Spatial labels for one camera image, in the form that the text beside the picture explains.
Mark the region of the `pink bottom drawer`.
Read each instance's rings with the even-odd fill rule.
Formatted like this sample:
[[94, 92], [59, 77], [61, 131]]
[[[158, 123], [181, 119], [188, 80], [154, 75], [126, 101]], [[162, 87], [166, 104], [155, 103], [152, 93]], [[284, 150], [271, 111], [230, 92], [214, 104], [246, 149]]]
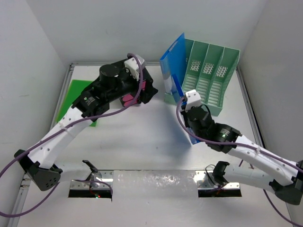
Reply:
[[128, 100], [128, 101], [121, 101], [123, 107], [139, 105], [141, 102], [139, 100]]

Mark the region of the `dark blue clipboard folder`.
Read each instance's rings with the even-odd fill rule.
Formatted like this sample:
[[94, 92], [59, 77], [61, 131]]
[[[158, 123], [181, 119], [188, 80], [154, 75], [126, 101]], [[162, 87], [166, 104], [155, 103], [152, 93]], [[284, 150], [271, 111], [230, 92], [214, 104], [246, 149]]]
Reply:
[[179, 117], [179, 120], [178, 120], [179, 124], [181, 125], [182, 129], [189, 136], [190, 143], [192, 145], [195, 145], [195, 144], [199, 143], [200, 141], [192, 136], [194, 133], [193, 133], [192, 129], [187, 125], [187, 118], [184, 116], [185, 105], [187, 104], [187, 98], [185, 96], [185, 93], [182, 91], [180, 82], [179, 82], [176, 74], [171, 75], [171, 80], [172, 80], [171, 93], [172, 93], [172, 96], [173, 96], [175, 102], [178, 104], [180, 99], [182, 99], [182, 102], [180, 103], [180, 105], [178, 107], [179, 113], [177, 115]]

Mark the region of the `light blue book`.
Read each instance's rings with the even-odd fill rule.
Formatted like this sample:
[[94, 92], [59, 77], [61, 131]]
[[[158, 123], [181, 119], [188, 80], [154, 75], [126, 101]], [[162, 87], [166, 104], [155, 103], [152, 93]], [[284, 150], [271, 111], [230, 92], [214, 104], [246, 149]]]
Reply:
[[182, 85], [186, 67], [185, 34], [182, 33], [160, 58], [160, 68], [167, 94], [172, 95], [177, 90], [173, 75], [177, 79], [177, 84]]

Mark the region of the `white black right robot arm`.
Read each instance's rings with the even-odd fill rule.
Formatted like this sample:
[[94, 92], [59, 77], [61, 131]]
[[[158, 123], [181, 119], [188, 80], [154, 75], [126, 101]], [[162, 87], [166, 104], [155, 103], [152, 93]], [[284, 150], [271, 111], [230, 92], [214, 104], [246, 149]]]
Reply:
[[249, 140], [239, 130], [216, 123], [202, 106], [191, 109], [183, 102], [176, 108], [181, 127], [194, 139], [210, 149], [237, 157], [253, 166], [236, 167], [219, 161], [212, 172], [213, 180], [224, 186], [239, 182], [273, 193], [280, 200], [299, 205], [303, 197], [303, 163], [284, 159]]

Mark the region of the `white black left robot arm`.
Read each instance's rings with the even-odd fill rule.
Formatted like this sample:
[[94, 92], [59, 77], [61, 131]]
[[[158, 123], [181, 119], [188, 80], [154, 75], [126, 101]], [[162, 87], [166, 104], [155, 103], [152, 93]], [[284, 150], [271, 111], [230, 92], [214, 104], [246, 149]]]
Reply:
[[146, 67], [134, 58], [102, 65], [98, 77], [84, 87], [61, 120], [38, 143], [18, 150], [14, 157], [41, 191], [59, 182], [90, 180], [98, 170], [89, 161], [59, 164], [60, 153], [85, 128], [108, 116], [111, 102], [131, 95], [134, 104], [146, 104], [157, 92]]

